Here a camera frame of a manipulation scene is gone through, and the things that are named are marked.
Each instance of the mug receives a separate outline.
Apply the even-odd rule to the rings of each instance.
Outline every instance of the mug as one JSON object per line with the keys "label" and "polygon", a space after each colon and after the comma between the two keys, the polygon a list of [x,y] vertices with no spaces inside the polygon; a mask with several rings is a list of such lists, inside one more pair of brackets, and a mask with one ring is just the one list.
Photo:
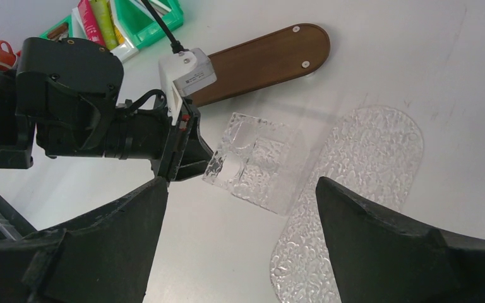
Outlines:
{"label": "mug", "polygon": [[17,57],[12,51],[12,47],[7,41],[0,40],[0,71],[11,69],[16,63]]}

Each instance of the textured clear mat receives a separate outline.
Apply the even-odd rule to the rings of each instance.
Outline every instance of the textured clear mat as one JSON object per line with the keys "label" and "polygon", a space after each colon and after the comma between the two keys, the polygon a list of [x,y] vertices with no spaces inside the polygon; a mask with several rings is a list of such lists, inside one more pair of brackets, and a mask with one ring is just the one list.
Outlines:
{"label": "textured clear mat", "polygon": [[203,180],[286,216],[305,184],[308,153],[300,131],[234,113]]}
{"label": "textured clear mat", "polygon": [[272,254],[280,301],[341,302],[315,198],[319,177],[400,211],[422,154],[419,128],[398,110],[365,107],[337,121]]}

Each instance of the white tabletop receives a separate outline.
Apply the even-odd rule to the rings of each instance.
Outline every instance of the white tabletop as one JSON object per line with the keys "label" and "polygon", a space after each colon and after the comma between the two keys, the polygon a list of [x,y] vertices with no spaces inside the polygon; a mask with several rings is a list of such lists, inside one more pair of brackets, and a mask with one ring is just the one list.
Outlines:
{"label": "white tabletop", "polygon": [[[339,116],[363,105],[407,113],[424,156],[404,207],[423,222],[485,238],[485,1],[182,0],[186,47],[213,53],[296,23],[330,35],[328,62],[309,78],[200,108],[214,149],[233,112],[302,129],[317,154]],[[163,40],[125,64],[121,101],[159,87]],[[141,160],[58,158],[0,170],[0,193],[46,228],[153,177]],[[272,249],[286,219],[194,178],[173,183],[145,302],[276,302]]]}

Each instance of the brown board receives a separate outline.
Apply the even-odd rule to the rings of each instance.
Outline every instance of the brown board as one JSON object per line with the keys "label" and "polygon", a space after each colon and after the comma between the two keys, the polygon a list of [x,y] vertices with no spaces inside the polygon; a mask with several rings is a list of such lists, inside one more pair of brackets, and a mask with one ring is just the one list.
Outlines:
{"label": "brown board", "polygon": [[196,106],[306,76],[330,54],[330,39],[314,24],[297,24],[209,56],[217,81],[192,94]]}

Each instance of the red packet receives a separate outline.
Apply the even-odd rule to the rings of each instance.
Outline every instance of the red packet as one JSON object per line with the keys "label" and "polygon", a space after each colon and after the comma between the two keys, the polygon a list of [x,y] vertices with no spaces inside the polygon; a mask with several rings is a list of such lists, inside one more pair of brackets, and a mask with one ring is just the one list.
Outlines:
{"label": "red packet", "polygon": [[99,30],[99,26],[93,15],[90,2],[88,0],[81,0],[79,5],[77,5],[77,8],[79,9],[79,15],[81,16],[81,21],[85,27],[87,38],[90,41],[105,46],[105,41],[103,40],[103,36],[101,36],[101,31]]}

